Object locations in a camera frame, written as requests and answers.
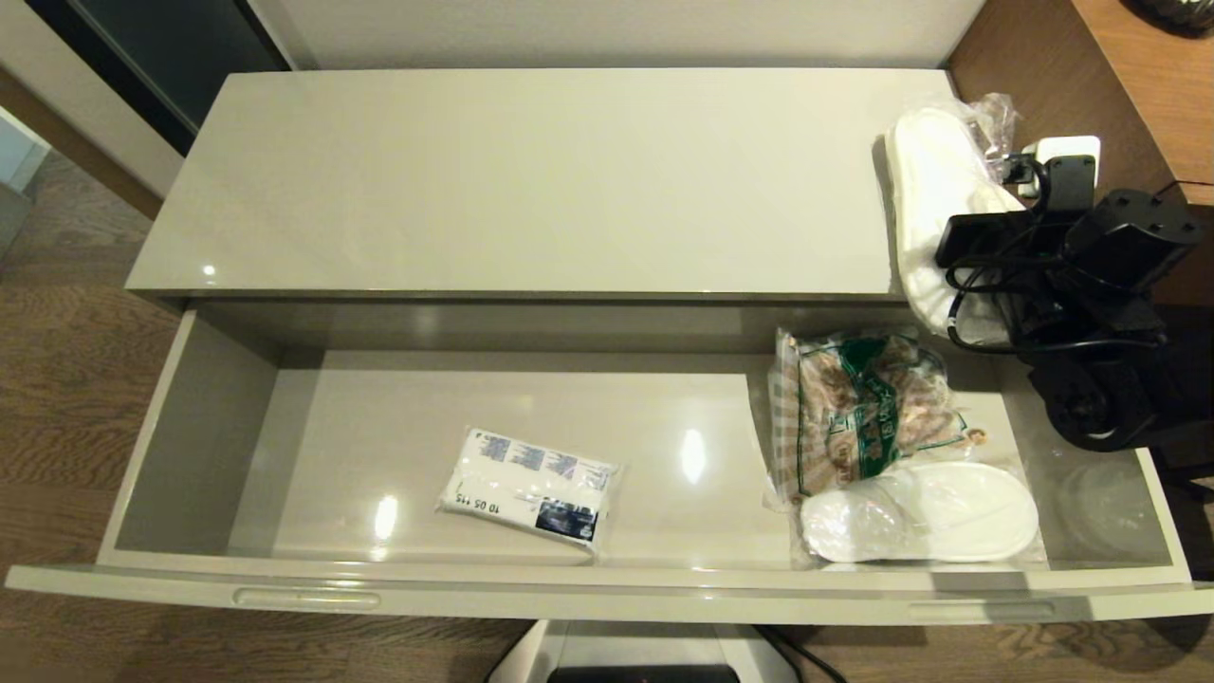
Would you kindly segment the white bagged slipper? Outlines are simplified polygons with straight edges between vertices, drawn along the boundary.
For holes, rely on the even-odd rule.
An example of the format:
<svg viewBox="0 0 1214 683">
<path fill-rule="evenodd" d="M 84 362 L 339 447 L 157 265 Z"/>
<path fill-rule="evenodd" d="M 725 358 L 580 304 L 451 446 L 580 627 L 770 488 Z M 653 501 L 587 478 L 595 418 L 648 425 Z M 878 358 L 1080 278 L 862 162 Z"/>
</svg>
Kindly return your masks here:
<svg viewBox="0 0 1214 683">
<path fill-rule="evenodd" d="M 1009 471 L 929 462 L 812 494 L 798 523 L 806 548 L 832 563 L 987 563 L 1036 541 L 1038 510 Z"/>
<path fill-rule="evenodd" d="M 938 338 L 947 337 L 957 295 L 935 264 L 947 221 L 1022 211 L 999 182 L 1016 116 L 1005 93 L 989 92 L 975 102 L 936 97 L 902 113 L 884 137 L 901 286 L 918 321 Z"/>
</svg>

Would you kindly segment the green brown snack bag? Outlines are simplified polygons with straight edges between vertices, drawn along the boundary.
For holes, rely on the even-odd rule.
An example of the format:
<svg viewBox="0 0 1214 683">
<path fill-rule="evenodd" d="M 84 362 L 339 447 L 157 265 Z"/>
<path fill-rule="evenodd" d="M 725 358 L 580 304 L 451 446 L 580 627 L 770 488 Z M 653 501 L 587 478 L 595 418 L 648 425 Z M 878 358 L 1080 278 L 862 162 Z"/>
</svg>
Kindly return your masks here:
<svg viewBox="0 0 1214 683">
<path fill-rule="evenodd" d="M 768 405 L 764 463 L 781 510 L 901 461 L 961 457 L 985 440 L 949 388 L 944 358 L 914 328 L 777 329 Z"/>
</svg>

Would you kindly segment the white tissue pack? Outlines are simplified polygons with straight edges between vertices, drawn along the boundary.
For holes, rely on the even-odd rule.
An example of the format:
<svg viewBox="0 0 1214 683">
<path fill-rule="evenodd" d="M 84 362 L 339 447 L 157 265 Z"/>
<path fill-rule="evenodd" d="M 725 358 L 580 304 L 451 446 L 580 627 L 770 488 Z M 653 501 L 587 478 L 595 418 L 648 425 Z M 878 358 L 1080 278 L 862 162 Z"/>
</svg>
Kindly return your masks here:
<svg viewBox="0 0 1214 683">
<path fill-rule="evenodd" d="M 436 508 L 599 554 L 625 471 L 623 463 L 469 428 Z"/>
</svg>

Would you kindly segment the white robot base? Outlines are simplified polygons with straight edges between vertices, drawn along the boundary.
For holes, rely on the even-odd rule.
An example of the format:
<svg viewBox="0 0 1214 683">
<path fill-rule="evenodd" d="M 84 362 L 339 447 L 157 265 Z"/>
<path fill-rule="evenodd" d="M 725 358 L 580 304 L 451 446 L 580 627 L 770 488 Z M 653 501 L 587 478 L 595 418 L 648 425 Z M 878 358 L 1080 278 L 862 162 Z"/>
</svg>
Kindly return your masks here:
<svg viewBox="0 0 1214 683">
<path fill-rule="evenodd" d="M 749 625 L 539 619 L 483 683 L 805 683 Z"/>
</svg>

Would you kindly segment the brown wooden cabinet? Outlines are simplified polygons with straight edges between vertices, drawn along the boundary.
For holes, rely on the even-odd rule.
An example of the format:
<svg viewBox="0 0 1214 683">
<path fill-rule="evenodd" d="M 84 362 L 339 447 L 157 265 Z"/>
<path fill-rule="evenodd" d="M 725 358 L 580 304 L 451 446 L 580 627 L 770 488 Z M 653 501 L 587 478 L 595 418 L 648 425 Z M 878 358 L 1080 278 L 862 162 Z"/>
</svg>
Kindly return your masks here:
<svg viewBox="0 0 1214 683">
<path fill-rule="evenodd" d="M 1214 34 L 1168 33 L 1131 0 L 985 0 L 947 69 L 963 99 L 1011 97 L 1016 147 L 1097 136 L 1097 194 L 1187 204 L 1208 232 L 1155 295 L 1214 307 Z"/>
</svg>

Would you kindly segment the dark decorative bowl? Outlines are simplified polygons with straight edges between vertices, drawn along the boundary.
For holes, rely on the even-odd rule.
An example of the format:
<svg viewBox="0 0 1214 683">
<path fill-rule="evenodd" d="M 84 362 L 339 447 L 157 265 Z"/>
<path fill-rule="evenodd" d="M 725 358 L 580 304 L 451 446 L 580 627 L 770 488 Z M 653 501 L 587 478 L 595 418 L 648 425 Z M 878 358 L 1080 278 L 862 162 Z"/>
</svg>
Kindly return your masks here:
<svg viewBox="0 0 1214 683">
<path fill-rule="evenodd" d="M 1131 12 L 1167 33 L 1214 36 L 1214 0 L 1122 0 Z"/>
</svg>

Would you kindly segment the beige glossy cabinet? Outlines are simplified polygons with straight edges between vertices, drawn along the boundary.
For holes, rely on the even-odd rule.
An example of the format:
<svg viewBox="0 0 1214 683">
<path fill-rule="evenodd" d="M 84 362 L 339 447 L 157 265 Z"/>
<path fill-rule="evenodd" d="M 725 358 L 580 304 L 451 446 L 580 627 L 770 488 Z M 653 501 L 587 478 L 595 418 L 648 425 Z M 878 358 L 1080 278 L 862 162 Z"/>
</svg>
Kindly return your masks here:
<svg viewBox="0 0 1214 683">
<path fill-rule="evenodd" d="M 231 75 L 130 290 L 187 298 L 900 298 L 884 137 L 926 69 Z"/>
</svg>

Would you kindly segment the dark glass door panel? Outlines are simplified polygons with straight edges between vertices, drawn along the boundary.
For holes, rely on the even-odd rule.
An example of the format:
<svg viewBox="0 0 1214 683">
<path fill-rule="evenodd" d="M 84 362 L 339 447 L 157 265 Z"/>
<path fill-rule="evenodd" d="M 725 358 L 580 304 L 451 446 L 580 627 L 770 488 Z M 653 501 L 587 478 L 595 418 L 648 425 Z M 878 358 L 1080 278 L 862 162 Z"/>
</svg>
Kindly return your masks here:
<svg viewBox="0 0 1214 683">
<path fill-rule="evenodd" d="M 250 0 L 22 0 L 186 156 L 226 78 L 293 66 Z"/>
</svg>

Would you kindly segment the pale blue white furniture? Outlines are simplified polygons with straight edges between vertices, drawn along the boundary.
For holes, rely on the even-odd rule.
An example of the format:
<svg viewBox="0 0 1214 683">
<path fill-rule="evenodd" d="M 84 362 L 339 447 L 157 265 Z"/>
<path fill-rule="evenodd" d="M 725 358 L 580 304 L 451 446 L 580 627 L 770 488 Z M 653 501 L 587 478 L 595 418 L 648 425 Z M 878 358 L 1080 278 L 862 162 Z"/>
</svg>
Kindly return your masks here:
<svg viewBox="0 0 1214 683">
<path fill-rule="evenodd" d="M 0 261 L 33 211 L 30 189 L 52 147 L 0 106 Z"/>
</svg>

